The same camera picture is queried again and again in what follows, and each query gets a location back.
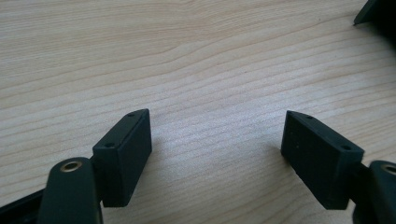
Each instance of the black object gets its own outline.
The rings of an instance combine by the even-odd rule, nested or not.
[[[288,111],[282,155],[326,209],[356,204],[354,223],[396,223],[396,164],[361,164],[364,150],[319,120]]]
[[[151,153],[149,110],[124,116],[91,159],[56,164],[45,189],[0,208],[1,223],[103,223],[104,207],[126,206]]]
[[[372,22],[379,33],[396,48],[396,1],[368,0],[356,16],[355,24]]]

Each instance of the black plastic block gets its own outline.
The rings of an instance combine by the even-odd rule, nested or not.
[[[319,120],[288,111],[282,155],[326,209],[346,209],[348,177],[364,150]]]
[[[94,147],[104,207],[126,206],[151,153],[149,110],[124,116]]]

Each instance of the wood grain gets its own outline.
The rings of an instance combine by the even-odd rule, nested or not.
[[[363,0],[0,2],[0,205],[124,114],[153,153],[105,223],[351,223],[279,153],[286,110],[396,162],[396,55]]]

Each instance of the table surface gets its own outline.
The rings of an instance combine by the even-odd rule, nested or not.
[[[105,223],[351,223],[281,157],[287,110],[396,162],[396,54],[363,0],[2,1],[0,205],[149,108],[153,151]]]

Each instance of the hole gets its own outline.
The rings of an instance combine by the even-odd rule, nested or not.
[[[61,167],[61,171],[64,173],[73,172],[77,170],[81,165],[81,161],[70,161]]]
[[[387,171],[392,175],[396,175],[396,166],[384,164],[382,165],[382,169],[384,169],[385,171]]]
[[[115,146],[114,143],[106,143],[106,144],[105,144],[105,147],[114,147],[114,146]]]
[[[343,149],[345,149],[345,150],[350,150],[350,149],[352,149],[352,147],[349,147],[349,146],[341,146],[341,148],[343,148]]]

